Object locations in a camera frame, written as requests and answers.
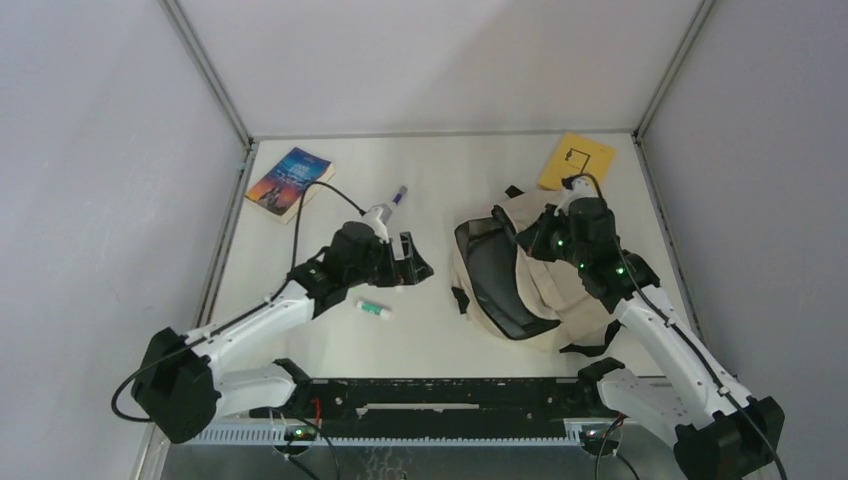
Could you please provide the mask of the yellow notebook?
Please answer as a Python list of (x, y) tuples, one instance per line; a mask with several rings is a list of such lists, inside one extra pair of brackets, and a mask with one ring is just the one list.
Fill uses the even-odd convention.
[(616, 155), (616, 149), (568, 132), (562, 136), (538, 180), (543, 190), (559, 190), (562, 179), (578, 173), (592, 174), (602, 182)]

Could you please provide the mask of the beige canvas backpack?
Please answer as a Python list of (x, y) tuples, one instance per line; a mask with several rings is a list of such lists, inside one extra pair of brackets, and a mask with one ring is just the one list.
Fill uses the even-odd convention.
[[(546, 204), (559, 200), (554, 191), (515, 186), (505, 195), (495, 205), (532, 209), (534, 221)], [(573, 266), (532, 259), (491, 213), (458, 225), (454, 238), (451, 292), (467, 321), (498, 339), (543, 352), (589, 358), (607, 352), (621, 325), (585, 291)]]

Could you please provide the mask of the Jane Eyre paperback book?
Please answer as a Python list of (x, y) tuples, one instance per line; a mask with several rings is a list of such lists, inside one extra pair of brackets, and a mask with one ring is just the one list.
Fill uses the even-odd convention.
[(321, 186), (307, 188), (314, 181), (328, 181), (334, 164), (295, 147), (283, 156), (246, 192), (245, 198), (282, 224), (289, 223)]

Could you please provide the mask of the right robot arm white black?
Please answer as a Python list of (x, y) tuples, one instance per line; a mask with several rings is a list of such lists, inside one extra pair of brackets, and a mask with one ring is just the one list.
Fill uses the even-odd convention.
[(531, 258), (572, 265), (586, 292), (634, 335), (672, 386), (653, 393), (621, 362), (598, 361), (577, 391), (584, 412), (613, 410), (635, 420), (671, 447), (688, 479), (742, 479), (769, 464), (787, 478), (778, 454), (783, 409), (772, 397), (754, 397), (682, 322), (653, 269), (622, 248), (603, 198), (548, 204), (529, 226), (508, 230)]

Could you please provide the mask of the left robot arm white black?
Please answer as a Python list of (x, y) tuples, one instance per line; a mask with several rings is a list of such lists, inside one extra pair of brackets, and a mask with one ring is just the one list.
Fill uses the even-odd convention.
[(176, 444), (195, 438), (218, 418), (257, 408), (301, 416), (310, 409), (313, 392), (292, 361), (241, 371), (234, 364), (264, 341), (342, 303), (355, 286), (412, 286), (433, 274), (410, 233), (383, 241), (371, 226), (349, 221), (329, 245), (289, 271), (280, 291), (241, 316), (184, 334), (170, 327), (157, 332), (134, 374), (131, 396)]

